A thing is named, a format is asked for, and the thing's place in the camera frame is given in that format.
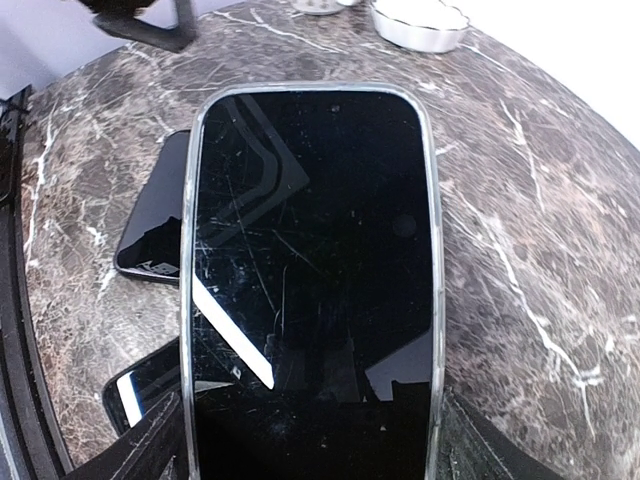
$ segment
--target black smartphone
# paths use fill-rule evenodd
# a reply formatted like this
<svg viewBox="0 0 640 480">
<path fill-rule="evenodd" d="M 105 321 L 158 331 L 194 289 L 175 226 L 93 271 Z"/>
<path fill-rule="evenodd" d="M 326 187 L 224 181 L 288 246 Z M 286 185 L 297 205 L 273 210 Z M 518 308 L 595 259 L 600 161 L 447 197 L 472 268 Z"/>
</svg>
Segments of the black smartphone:
<svg viewBox="0 0 640 480">
<path fill-rule="evenodd" d="M 424 109 L 389 85 L 254 85 L 198 119 L 181 259 L 192 478 L 432 478 L 444 279 Z"/>
<path fill-rule="evenodd" d="M 209 367 L 209 381 L 198 382 L 195 391 L 206 391 L 232 381 L 220 364 Z M 172 340 L 107 382 L 102 403 L 113 428 L 124 434 L 168 392 L 180 389 L 180 344 Z"/>
<path fill-rule="evenodd" d="M 142 187 L 114 256 L 122 274 L 178 284 L 180 228 L 189 131 L 167 138 Z"/>
</svg>

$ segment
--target white marble vein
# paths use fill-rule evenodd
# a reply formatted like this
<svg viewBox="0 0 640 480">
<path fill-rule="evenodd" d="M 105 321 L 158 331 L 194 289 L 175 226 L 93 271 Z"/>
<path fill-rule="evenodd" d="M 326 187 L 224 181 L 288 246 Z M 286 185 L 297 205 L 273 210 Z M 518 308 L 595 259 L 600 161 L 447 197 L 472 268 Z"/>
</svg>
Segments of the white marble vein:
<svg viewBox="0 0 640 480">
<path fill-rule="evenodd" d="M 558 112 L 560 115 L 562 115 L 563 117 L 566 118 L 571 118 L 571 115 L 569 115 L 567 112 L 565 112 L 564 110 L 562 110 L 558 105 L 556 105 L 554 102 L 550 102 L 549 100 L 546 99 L 542 99 L 540 100 L 540 103 L 542 105 L 544 105 L 545 107 L 549 107 L 552 110 L 555 110 L 556 112 Z"/>
<path fill-rule="evenodd" d="M 117 147 L 116 142 L 114 142 L 113 139 L 104 132 L 104 130 L 102 129 L 102 127 L 96 121 L 95 118 L 91 119 L 91 126 L 93 127 L 93 130 L 96 132 L 96 140 L 100 140 L 101 138 L 104 138 L 109 142 L 109 144 L 111 145 L 111 148 L 115 149 Z"/>
<path fill-rule="evenodd" d="M 109 269 L 104 274 L 104 276 L 100 279 L 100 288 L 98 290 L 98 300 L 102 299 L 102 297 L 107 291 L 107 288 L 109 288 L 109 285 L 111 284 L 111 280 L 115 278 L 116 273 L 117 273 L 116 269 L 113 267 L 113 265 L 109 265 Z"/>
<path fill-rule="evenodd" d="M 341 50 L 337 47 L 327 47 L 325 45 L 320 45 L 319 43 L 313 42 L 311 40 L 309 40 L 308 38 L 304 38 L 298 34 L 295 33 L 291 33 L 291 32 L 284 32 L 282 30 L 278 30 L 277 28 L 272 27 L 271 25 L 268 25 L 264 22 L 264 20 L 262 20 L 262 18 L 256 13 L 255 9 L 251 9 L 251 15 L 253 16 L 253 18 L 256 20 L 255 22 L 252 22 L 250 20 L 244 20 L 242 18 L 235 18 L 232 17 L 231 14 L 229 14 L 228 12 L 212 12 L 213 15 L 217 15 L 219 17 L 224 17 L 227 20 L 230 20 L 232 22 L 237 22 L 237 23 L 243 23 L 245 25 L 253 25 L 254 27 L 259 27 L 259 28 L 264 28 L 265 30 L 268 30 L 271 33 L 275 33 L 276 35 L 280 35 L 282 37 L 289 37 L 289 38 L 293 38 L 295 40 L 298 40 L 300 42 L 306 43 L 307 45 L 313 47 L 313 48 L 317 48 L 318 50 L 322 50 L 324 52 L 329 52 L 329 53 L 347 53 L 344 50 Z"/>
<path fill-rule="evenodd" d="M 428 83 L 419 82 L 418 84 L 420 85 L 420 90 L 422 90 L 423 92 L 431 93 L 431 92 L 438 92 L 442 90 L 439 86 L 437 86 L 433 82 L 428 82 Z"/>
<path fill-rule="evenodd" d="M 474 47 L 474 46 L 472 46 L 472 45 L 467 45 L 467 44 L 464 44 L 464 43 L 463 43 L 463 44 L 461 44 L 460 46 L 461 46 L 461 47 L 463 47 L 463 48 L 466 48 L 467 50 L 471 50 L 473 53 L 475 53 L 476 55 L 480 55 L 482 58 L 485 58 L 485 59 L 489 60 L 491 63 L 493 63 L 495 66 L 497 66 L 497 67 L 501 68 L 501 69 L 502 69 L 502 70 L 504 70 L 505 72 L 509 72 L 509 73 L 511 73 L 511 74 L 513 74 L 513 75 L 516 75 L 516 73 L 515 73 L 513 70 L 511 70 L 510 68 L 508 68 L 508 67 L 504 66 L 502 63 L 500 63 L 500 62 L 499 62 L 499 61 L 497 61 L 496 59 L 491 58 L 489 55 L 487 55 L 487 54 L 485 54 L 485 53 L 481 52 L 481 51 L 478 49 L 478 47 Z"/>
<path fill-rule="evenodd" d="M 377 43 L 366 42 L 366 43 L 361 43 L 360 46 L 363 48 L 367 48 L 369 50 L 375 50 L 376 52 L 384 53 L 385 55 L 395 55 L 394 52 L 387 50 L 386 48 L 382 48 Z"/>
<path fill-rule="evenodd" d="M 158 66 L 158 62 L 155 58 L 153 58 L 152 56 L 138 50 L 137 48 L 134 48 L 133 43 L 127 43 L 126 45 L 126 49 L 129 53 L 131 53 L 131 55 L 135 55 L 137 57 L 143 58 L 145 59 L 147 62 L 149 62 L 151 64 L 151 66 L 155 69 L 155 70 L 159 70 L 160 67 Z"/>
<path fill-rule="evenodd" d="M 451 150 L 453 150 L 457 146 L 458 146 L 458 144 L 456 142 L 453 142 L 453 143 L 450 143 L 448 145 L 445 145 L 444 147 L 436 148 L 436 157 L 439 157 L 440 155 L 445 155 L 445 154 L 449 153 Z"/>
<path fill-rule="evenodd" d="M 513 124 L 513 136 L 515 144 L 521 146 L 525 150 L 525 154 L 520 152 L 520 150 L 516 149 L 518 155 L 529 162 L 529 176 L 531 180 L 533 180 L 533 184 L 536 188 L 536 198 L 538 200 L 538 205 L 540 206 L 540 210 L 544 214 L 544 203 L 542 202 L 542 189 L 540 188 L 540 183 L 538 182 L 538 172 L 536 171 L 536 161 L 533 156 L 533 152 L 531 151 L 531 147 L 529 147 L 529 143 L 527 142 L 527 138 L 524 135 L 524 130 L 522 129 L 522 124 L 520 123 L 520 112 L 516 110 L 516 116 L 514 117 L 505 103 L 500 99 L 500 105 L 502 105 L 502 110 L 507 115 L 511 123 Z"/>
<path fill-rule="evenodd" d="M 107 235 L 100 233 L 98 230 L 96 230 L 93 227 L 86 227 L 87 232 L 89 232 L 91 234 L 91 236 L 93 236 L 93 245 L 96 247 L 100 247 L 102 245 L 104 245 L 104 243 L 107 240 Z"/>
<path fill-rule="evenodd" d="M 31 194 L 32 207 L 31 207 L 31 217 L 29 218 L 29 236 L 27 237 L 27 240 L 24 242 L 24 246 L 23 246 L 25 257 L 26 257 L 25 261 L 26 261 L 27 269 L 31 263 L 31 251 L 32 251 L 33 242 L 36 238 L 36 214 L 38 211 L 38 200 L 40 198 L 40 189 L 47 183 L 47 179 L 44 173 L 44 167 L 47 161 L 47 157 L 49 156 L 49 152 L 51 152 L 51 148 L 53 148 L 53 144 L 58 134 L 57 131 L 56 132 L 53 131 L 53 114 L 56 111 L 56 106 L 57 106 L 57 103 L 54 104 L 53 108 L 51 109 L 51 112 L 49 113 L 49 121 L 47 124 L 47 138 L 44 143 L 44 150 L 38 157 L 33 159 L 33 163 L 37 165 L 38 180 Z"/>
<path fill-rule="evenodd" d="M 606 353 L 613 353 L 614 350 L 615 350 L 615 343 L 613 341 L 613 337 L 609 335 L 607 337 L 607 343 L 604 346 L 604 351 Z"/>
<path fill-rule="evenodd" d="M 167 122 L 164 121 L 164 119 L 158 115 L 158 114 L 154 114 L 153 118 L 156 120 L 156 122 L 158 122 L 158 125 L 160 125 L 160 127 L 162 127 L 162 130 L 164 130 L 164 134 L 160 135 L 160 137 L 158 137 L 158 140 L 156 140 L 156 143 L 163 143 L 165 138 L 167 138 L 169 135 L 171 135 L 174 130 L 172 130 L 169 125 L 167 125 Z"/>
</svg>

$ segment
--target marble table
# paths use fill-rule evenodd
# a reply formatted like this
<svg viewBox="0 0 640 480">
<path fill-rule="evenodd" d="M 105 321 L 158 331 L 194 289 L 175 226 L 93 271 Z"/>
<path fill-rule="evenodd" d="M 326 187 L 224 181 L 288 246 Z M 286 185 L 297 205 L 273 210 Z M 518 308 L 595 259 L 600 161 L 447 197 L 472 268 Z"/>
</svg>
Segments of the marble table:
<svg viewBox="0 0 640 480">
<path fill-rule="evenodd" d="M 33 98 L 23 172 L 29 296 L 71 456 L 115 433 L 104 384 L 178 332 L 178 291 L 112 255 L 163 140 L 224 85 L 398 84 L 427 107 L 445 226 L 447 381 L 567 478 L 640 478 L 640 153 L 478 31 L 443 56 L 380 39 L 364 8 L 245 3 L 181 55 L 137 44 Z"/>
</svg>

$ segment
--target marble countertop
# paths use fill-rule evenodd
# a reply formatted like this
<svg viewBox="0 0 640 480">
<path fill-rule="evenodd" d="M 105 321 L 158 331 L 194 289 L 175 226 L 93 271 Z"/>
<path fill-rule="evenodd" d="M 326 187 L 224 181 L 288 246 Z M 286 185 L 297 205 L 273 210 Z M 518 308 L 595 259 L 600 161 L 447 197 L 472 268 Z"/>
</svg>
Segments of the marble countertop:
<svg viewBox="0 0 640 480">
<path fill-rule="evenodd" d="M 640 153 L 481 32 L 421 55 L 362 7 L 315 18 L 288 2 L 213 12 L 181 55 L 132 44 L 33 98 L 29 296 L 75 463 L 115 439 L 105 383 L 178 333 L 178 290 L 112 267 L 163 140 L 222 86 L 300 79 L 395 83 L 429 112 L 454 390 L 567 478 L 640 478 Z"/>
</svg>

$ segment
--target wall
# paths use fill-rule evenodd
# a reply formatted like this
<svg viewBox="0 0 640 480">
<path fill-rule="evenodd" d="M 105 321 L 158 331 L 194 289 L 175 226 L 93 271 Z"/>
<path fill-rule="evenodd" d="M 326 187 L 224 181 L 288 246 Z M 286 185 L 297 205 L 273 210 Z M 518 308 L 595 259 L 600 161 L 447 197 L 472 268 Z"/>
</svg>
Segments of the wall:
<svg viewBox="0 0 640 480">
<path fill-rule="evenodd" d="M 238 0 L 193 0 L 196 13 Z M 170 26 L 173 2 L 158 0 L 142 17 Z M 91 12 L 75 0 L 0 0 L 0 98 L 32 83 L 42 88 L 125 41 L 91 23 Z"/>
<path fill-rule="evenodd" d="M 235 1 L 195 0 L 196 11 Z M 445 2 L 564 83 L 640 148 L 640 41 L 634 32 L 640 2 Z M 170 1 L 159 0 L 145 19 L 173 23 Z M 93 27 L 75 0 L 0 0 L 0 97 L 30 82 L 41 88 L 122 44 Z"/>
</svg>

